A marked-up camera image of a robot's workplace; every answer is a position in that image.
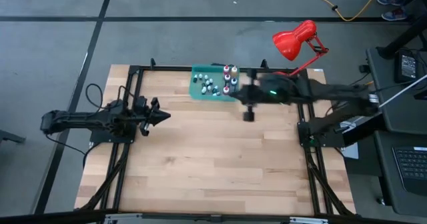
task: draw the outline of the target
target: small bottle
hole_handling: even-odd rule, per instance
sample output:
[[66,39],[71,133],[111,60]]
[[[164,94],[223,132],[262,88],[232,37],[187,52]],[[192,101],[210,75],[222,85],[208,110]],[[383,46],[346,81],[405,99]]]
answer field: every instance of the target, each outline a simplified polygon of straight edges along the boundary
[[222,92],[224,93],[224,95],[228,95],[228,93],[230,92],[230,88],[228,88],[228,87],[224,87],[224,88],[222,89]]
[[232,79],[232,85],[236,85],[238,83],[238,80],[236,78]]
[[224,67],[224,75],[227,75],[230,72],[230,67],[228,65],[226,65]]
[[238,76],[238,68],[237,67],[232,68],[231,75],[232,75],[232,77]]
[[224,80],[226,80],[226,83],[225,83],[224,86],[228,86],[230,84],[230,79],[231,78],[232,77],[230,77],[230,74],[227,74],[227,75],[224,76]]

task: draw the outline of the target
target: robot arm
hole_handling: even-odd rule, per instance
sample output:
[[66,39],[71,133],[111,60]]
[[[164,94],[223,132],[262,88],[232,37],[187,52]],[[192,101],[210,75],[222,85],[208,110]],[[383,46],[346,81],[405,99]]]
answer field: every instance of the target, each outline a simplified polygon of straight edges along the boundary
[[147,105],[144,96],[138,97],[133,110],[123,107],[123,101],[109,103],[102,111],[94,113],[69,113],[66,111],[50,111],[41,118],[40,130],[46,135],[62,132],[66,129],[89,129],[109,131],[113,136],[123,137],[132,132],[132,126],[141,123],[139,130],[147,136],[148,126],[166,120],[171,115],[160,111],[157,98]]
[[[256,70],[249,70],[248,76],[251,83],[230,94],[248,106],[248,111],[244,113],[244,121],[254,121],[252,109],[258,103],[290,105],[308,104],[318,100],[348,102],[346,108],[341,111],[321,118],[322,124],[327,123],[327,126],[358,115],[374,115],[378,111],[378,98],[370,94],[365,85],[327,85],[313,79],[279,73],[266,74],[259,78],[260,85],[255,85],[254,80],[258,79]],[[318,126],[316,130],[324,129],[321,125],[316,126]]]

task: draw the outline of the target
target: red desk lamp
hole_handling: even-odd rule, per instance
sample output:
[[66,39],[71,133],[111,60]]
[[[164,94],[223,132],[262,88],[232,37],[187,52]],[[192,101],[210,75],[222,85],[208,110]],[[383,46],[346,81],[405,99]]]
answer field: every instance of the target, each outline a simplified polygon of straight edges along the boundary
[[[315,46],[312,44],[313,39],[318,42],[319,46]],[[298,67],[289,75],[295,75],[299,73],[302,69],[306,68],[315,60],[319,59],[319,57],[325,55],[329,51],[329,49],[325,48],[318,39],[316,33],[316,24],[310,20],[303,21],[293,31],[282,31],[276,33],[273,36],[274,45],[276,45],[280,53],[290,61],[293,61],[298,56],[298,53],[300,53],[301,45],[304,41],[313,49],[314,53],[316,53],[316,56],[310,59],[308,62],[304,63],[301,67]]]

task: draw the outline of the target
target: floor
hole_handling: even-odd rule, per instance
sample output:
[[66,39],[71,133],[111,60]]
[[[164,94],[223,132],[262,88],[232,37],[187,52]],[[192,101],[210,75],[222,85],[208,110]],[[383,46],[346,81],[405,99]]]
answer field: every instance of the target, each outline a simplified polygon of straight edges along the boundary
[[[352,16],[367,0],[333,2]],[[0,146],[0,216],[35,210],[55,146],[39,131],[41,116],[75,104],[77,111],[94,110],[81,96],[78,79],[83,87],[103,88],[111,64],[147,64],[152,57],[158,65],[257,67],[267,59],[272,67],[295,67],[312,56],[310,50],[305,46],[291,63],[271,36],[311,18],[330,49],[312,67],[325,69],[329,83],[349,84],[362,76],[358,65],[365,63],[366,48],[385,46],[408,28],[380,21],[390,9],[373,3],[359,19],[363,22],[344,23],[320,0],[0,0],[0,129],[27,138],[24,144]],[[408,46],[421,45],[416,38]],[[67,144],[85,151],[88,138],[88,131],[72,130]],[[64,150],[46,212],[72,210],[81,162],[80,153]],[[378,180],[351,173],[349,178],[362,216],[427,222],[378,205]]]

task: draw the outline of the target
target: wooden table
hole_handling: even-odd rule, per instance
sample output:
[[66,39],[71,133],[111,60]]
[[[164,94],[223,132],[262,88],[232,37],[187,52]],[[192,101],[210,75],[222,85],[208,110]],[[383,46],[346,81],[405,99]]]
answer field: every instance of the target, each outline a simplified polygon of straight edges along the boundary
[[[104,103],[125,85],[129,65],[112,65]],[[321,69],[310,78],[325,82]],[[300,147],[295,105],[258,105],[256,121],[242,121],[240,102],[193,100],[190,72],[144,71],[141,95],[158,97],[171,118],[139,131],[131,144],[120,211],[156,213],[223,213],[313,215],[306,161]],[[240,83],[247,83],[242,74]],[[314,105],[322,117],[329,101]],[[107,173],[111,143],[87,157],[75,207],[86,204]],[[354,211],[346,167],[333,148],[323,148],[328,182],[345,206]],[[320,206],[324,200],[318,185]],[[108,207],[112,205],[115,183]]]

